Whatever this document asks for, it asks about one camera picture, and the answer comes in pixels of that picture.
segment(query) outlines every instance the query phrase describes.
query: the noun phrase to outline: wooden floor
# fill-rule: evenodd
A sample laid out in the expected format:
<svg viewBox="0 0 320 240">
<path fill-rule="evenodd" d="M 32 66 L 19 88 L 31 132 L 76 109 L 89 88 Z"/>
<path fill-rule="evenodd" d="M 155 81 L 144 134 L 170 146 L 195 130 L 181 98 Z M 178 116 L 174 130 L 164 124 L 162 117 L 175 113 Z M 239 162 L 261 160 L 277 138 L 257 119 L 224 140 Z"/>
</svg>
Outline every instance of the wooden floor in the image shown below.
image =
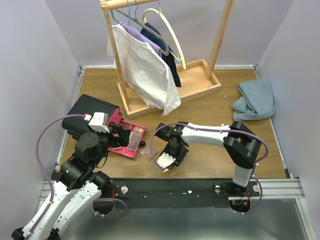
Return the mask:
<svg viewBox="0 0 320 240">
<path fill-rule="evenodd" d="M 133 123 L 146 126 L 144 140 L 150 141 L 152 133 L 160 122 L 184 121 L 205 126 L 232 124 L 234 111 L 231 106 L 240 97 L 237 83 L 255 80 L 255 72 L 252 69 L 215 69 L 214 73 L 222 84 L 220 91 L 185 102 L 166 117 L 162 117 L 162 111 L 159 110 L 131 120 Z M 118 73 L 115 69 L 86 69 L 79 96 L 87 94 L 118 105 L 123 118 L 128 120 L 117 87 L 118 81 Z M 256 168 L 255 176 L 258 178 L 285 178 L 286 175 L 270 120 L 246 121 L 244 124 L 256 135 L 263 138 L 269 146 L 269 155 L 260 162 Z M 68 137 L 62 162 L 66 161 L 74 152 L 75 143 L 71 137 Z M 154 140 L 153 146 L 159 152 L 165 145 L 166 143 L 160 139 Z M 261 156 L 264 152 L 265 149 L 262 146 L 259 155 Z M 192 144 L 182 164 L 166 173 L 157 169 L 152 160 L 148 161 L 140 153 L 137 154 L 135 160 L 132 160 L 109 152 L 106 164 L 99 170 L 112 178 L 231 178 L 234 169 L 235 164 L 225 149 L 211 145 Z"/>
</svg>

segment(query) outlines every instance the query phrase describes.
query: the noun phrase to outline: folded blue cloth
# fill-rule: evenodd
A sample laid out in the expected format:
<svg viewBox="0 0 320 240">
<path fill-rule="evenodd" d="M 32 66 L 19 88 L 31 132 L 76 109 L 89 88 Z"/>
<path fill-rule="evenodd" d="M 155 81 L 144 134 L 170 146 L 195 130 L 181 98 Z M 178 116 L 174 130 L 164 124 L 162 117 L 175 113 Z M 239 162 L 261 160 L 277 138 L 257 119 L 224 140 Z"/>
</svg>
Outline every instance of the folded blue cloth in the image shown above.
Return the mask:
<svg viewBox="0 0 320 240">
<path fill-rule="evenodd" d="M 268 79 L 241 82 L 238 89 L 242 97 L 232 105 L 235 110 L 233 120 L 260 120 L 275 114 L 274 96 Z"/>
</svg>

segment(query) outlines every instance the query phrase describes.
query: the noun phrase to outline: white t-shirt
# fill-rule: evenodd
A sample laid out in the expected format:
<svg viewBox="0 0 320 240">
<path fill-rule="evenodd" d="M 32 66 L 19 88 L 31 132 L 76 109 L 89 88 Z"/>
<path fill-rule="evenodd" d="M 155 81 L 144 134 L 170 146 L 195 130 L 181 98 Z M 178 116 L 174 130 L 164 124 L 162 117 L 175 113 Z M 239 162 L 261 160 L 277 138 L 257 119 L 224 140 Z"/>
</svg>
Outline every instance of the white t-shirt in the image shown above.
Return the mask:
<svg viewBox="0 0 320 240">
<path fill-rule="evenodd" d="M 163 109 L 162 116 L 179 107 L 181 100 L 170 68 L 149 43 L 135 39 L 120 24 L 113 25 L 112 30 L 128 85 L 149 107 Z M 107 52 L 113 56 L 110 40 Z"/>
</svg>

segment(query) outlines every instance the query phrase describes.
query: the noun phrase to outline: wall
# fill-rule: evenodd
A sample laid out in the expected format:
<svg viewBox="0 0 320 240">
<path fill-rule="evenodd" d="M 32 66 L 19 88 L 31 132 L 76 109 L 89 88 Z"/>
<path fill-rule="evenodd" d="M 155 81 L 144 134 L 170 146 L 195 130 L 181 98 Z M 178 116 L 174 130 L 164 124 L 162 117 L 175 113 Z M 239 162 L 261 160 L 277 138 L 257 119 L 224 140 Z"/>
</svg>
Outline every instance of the wall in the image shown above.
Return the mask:
<svg viewBox="0 0 320 240">
<path fill-rule="evenodd" d="M 0 23 L 0 239 L 8 240 L 36 213 L 44 181 L 36 139 L 71 107 L 79 67 L 43 0 L 5 0 Z M 57 124 L 40 143 L 48 172 L 63 135 Z"/>
<path fill-rule="evenodd" d="M 258 65 L 274 95 L 272 118 L 288 169 L 301 178 L 320 239 L 320 2 L 295 0 Z"/>
<path fill-rule="evenodd" d="M 81 66 L 110 65 L 107 56 L 107 28 L 99 0 L 45 0 L 69 47 Z M 293 0 L 239 0 L 217 60 L 218 65 L 257 64 Z M 207 61 L 220 22 L 224 0 L 160 1 L 163 14 L 170 22 L 187 62 L 205 58 Z M 157 2 L 140 5 L 140 19 L 147 8 L 158 9 Z M 132 15 L 136 6 L 131 8 Z M 118 19 L 121 15 L 115 12 Z M 167 39 L 173 49 L 169 31 L 154 12 L 148 21 Z"/>
</svg>

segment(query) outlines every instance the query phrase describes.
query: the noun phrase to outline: dark clothing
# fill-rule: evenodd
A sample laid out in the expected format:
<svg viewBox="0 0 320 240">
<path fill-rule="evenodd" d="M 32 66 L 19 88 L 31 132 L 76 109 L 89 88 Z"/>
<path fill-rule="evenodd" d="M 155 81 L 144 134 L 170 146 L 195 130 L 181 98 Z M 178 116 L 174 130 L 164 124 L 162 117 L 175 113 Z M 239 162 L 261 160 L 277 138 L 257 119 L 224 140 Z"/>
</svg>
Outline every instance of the dark clothing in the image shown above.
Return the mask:
<svg viewBox="0 0 320 240">
<path fill-rule="evenodd" d="M 148 28 L 150 28 L 151 30 L 155 31 L 157 34 L 161 35 L 160 32 L 154 28 L 150 23 L 145 23 L 145 26 L 147 26 Z M 141 30 L 141 34 L 146 36 L 150 41 L 154 42 L 155 44 L 157 44 L 163 51 L 166 51 L 166 45 L 165 43 L 157 38 L 155 35 L 153 35 L 151 32 L 147 31 L 146 29 L 142 28 Z M 168 56 L 162 54 L 162 60 L 169 66 L 171 73 L 172 73 L 172 77 L 175 83 L 175 86 L 178 88 L 181 88 L 181 82 L 180 82 L 180 77 L 178 75 L 177 72 L 177 66 L 175 63 L 175 57 L 172 56 L 171 53 L 169 53 Z"/>
</svg>

